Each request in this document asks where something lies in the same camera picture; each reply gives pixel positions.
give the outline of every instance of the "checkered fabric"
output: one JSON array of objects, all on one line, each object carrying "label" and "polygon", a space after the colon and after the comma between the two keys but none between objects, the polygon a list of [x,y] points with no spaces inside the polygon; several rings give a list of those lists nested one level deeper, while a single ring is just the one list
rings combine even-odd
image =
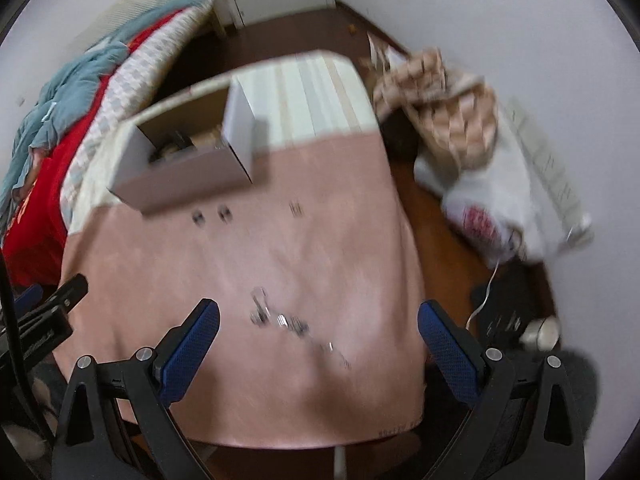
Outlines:
[{"label": "checkered fabric", "polygon": [[476,170],[491,160],[497,134],[494,91],[481,77],[446,69],[437,48],[385,72],[373,104],[381,123],[403,108],[443,167]]},{"label": "checkered fabric", "polygon": [[84,174],[105,136],[148,105],[171,63],[209,16],[212,4],[213,0],[206,0],[178,13],[149,36],[111,77],[100,109],[69,165],[60,190],[60,212],[67,228]]}]

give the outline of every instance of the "black cable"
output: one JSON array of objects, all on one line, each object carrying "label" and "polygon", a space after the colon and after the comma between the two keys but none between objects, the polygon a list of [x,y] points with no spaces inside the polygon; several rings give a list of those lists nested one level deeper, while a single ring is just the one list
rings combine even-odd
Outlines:
[{"label": "black cable", "polygon": [[15,317],[14,293],[11,288],[9,272],[6,270],[6,263],[4,262],[4,254],[2,254],[2,251],[0,251],[0,305],[4,312],[6,339],[9,345],[9,355],[11,356],[11,364],[14,368],[15,380],[18,383],[31,419],[39,428],[41,436],[43,436],[53,448],[55,437],[44,415],[42,415],[40,411],[38,401],[29,386],[27,372],[24,368],[20,330],[18,329],[18,320]]}]

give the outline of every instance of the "white cord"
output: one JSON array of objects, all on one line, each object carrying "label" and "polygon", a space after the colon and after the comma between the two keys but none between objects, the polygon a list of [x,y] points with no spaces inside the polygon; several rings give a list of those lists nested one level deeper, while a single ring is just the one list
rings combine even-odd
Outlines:
[{"label": "white cord", "polygon": [[491,278],[489,279],[489,283],[487,283],[486,286],[486,295],[484,297],[484,301],[482,302],[482,305],[480,305],[478,308],[476,308],[472,313],[471,316],[469,316],[469,319],[466,320],[466,326],[465,328],[467,330],[469,330],[469,327],[471,326],[471,321],[473,318],[475,318],[478,314],[480,314],[480,311],[482,309],[484,309],[484,306],[486,305],[487,300],[489,299],[489,293],[491,292],[491,282],[494,280],[495,278],[495,273],[498,272],[498,267],[500,266],[500,260],[498,260],[498,262],[495,264],[495,269],[494,269],[494,273],[491,275]]}]

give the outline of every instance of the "cardboard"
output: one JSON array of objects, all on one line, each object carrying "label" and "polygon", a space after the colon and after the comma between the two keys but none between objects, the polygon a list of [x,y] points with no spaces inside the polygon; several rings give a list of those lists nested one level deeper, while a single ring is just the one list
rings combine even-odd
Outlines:
[{"label": "cardboard", "polygon": [[[222,123],[217,144],[190,147],[149,163],[179,130],[202,138]],[[134,127],[109,190],[143,213],[251,184],[255,118],[240,84],[194,98]]]}]

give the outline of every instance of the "red blanket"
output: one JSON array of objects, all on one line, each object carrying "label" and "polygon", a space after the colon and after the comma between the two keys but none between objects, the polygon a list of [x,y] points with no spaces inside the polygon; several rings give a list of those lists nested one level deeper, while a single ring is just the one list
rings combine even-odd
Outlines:
[{"label": "red blanket", "polygon": [[[158,28],[179,10],[165,16],[140,32],[130,43],[134,52]],[[59,145],[44,159],[40,173],[14,218],[4,238],[2,252],[12,285],[57,285],[60,282],[66,227],[60,213],[60,189],[71,161],[89,126],[98,113],[111,76],[101,79],[89,113],[80,119]]]}]

